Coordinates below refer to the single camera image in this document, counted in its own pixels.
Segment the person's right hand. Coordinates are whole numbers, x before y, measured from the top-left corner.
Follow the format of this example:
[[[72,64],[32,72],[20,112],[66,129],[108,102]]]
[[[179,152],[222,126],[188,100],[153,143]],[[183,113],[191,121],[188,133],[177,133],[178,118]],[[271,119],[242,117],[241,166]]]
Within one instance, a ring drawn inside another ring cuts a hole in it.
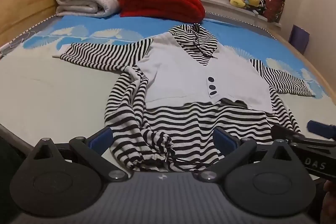
[[[326,192],[321,211],[321,223],[333,224],[336,222],[336,187],[335,183],[327,180],[323,186]]]

